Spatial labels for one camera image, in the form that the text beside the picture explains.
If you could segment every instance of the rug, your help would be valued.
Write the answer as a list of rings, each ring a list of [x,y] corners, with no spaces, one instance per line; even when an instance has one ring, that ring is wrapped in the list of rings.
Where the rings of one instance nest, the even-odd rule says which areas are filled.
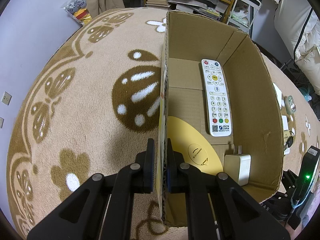
[[[36,78],[7,158],[9,206],[24,239],[90,176],[134,162],[148,138],[157,148],[165,17],[154,8],[106,11],[77,31]],[[297,88],[264,59],[295,133],[284,169],[299,172],[304,153],[319,144],[320,125]],[[281,103],[290,94],[297,105],[291,116]],[[131,240],[150,239],[187,239],[186,228],[162,225],[155,190],[135,195],[132,214]]]

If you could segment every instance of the white box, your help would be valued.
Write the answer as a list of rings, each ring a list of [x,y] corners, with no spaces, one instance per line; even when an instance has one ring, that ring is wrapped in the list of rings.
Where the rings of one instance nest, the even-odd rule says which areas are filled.
[[[240,186],[248,184],[251,156],[249,154],[225,155],[223,171]]]

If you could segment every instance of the white remote control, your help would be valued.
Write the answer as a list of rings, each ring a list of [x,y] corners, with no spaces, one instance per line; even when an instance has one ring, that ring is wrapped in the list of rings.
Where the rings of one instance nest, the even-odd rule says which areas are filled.
[[[203,59],[202,71],[210,134],[215,137],[231,134],[229,98],[221,66],[218,61]]]

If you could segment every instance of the plastic bag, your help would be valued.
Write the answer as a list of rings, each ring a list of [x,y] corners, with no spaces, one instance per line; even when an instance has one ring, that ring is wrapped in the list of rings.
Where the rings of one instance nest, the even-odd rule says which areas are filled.
[[[61,8],[83,26],[92,20],[87,9],[87,0],[69,0]]]

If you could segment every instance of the wall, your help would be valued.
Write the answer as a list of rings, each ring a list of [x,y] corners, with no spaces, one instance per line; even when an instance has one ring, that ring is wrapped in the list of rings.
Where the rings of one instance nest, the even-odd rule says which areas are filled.
[[[0,16],[0,208],[13,225],[6,189],[7,152],[15,118],[33,81],[59,47],[81,26],[60,8],[67,0],[10,0]]]
[[[252,40],[283,63],[291,56],[274,26],[277,6],[273,0],[262,0],[261,8],[253,22]]]

